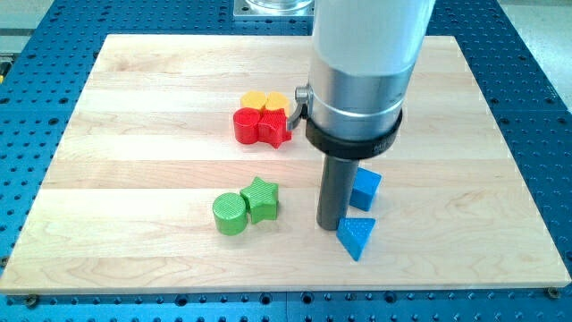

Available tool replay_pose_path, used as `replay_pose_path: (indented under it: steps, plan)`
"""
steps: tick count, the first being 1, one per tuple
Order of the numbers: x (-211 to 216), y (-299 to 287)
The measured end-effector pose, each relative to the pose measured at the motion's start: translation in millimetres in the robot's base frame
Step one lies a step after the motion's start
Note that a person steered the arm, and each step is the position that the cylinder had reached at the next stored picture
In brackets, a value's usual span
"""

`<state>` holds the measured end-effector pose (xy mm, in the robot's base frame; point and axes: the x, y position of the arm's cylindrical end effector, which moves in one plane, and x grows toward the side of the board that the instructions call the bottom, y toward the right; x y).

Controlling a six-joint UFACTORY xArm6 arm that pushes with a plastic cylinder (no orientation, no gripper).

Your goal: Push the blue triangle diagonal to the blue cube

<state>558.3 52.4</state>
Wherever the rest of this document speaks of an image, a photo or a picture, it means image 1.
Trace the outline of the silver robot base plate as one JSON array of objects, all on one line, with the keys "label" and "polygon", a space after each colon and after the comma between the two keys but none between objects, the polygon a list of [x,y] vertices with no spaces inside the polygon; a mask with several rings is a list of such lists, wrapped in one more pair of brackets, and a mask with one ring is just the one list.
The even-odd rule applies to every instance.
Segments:
[{"label": "silver robot base plate", "polygon": [[234,0],[235,18],[262,18],[275,16],[311,16],[314,0]]}]

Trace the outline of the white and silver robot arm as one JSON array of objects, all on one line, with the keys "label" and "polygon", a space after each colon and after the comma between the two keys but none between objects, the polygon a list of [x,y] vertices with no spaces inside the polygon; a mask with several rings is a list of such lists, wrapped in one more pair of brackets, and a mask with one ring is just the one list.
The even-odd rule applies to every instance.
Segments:
[{"label": "white and silver robot arm", "polygon": [[317,0],[308,83],[297,89],[306,137],[361,160],[395,140],[434,0]]}]

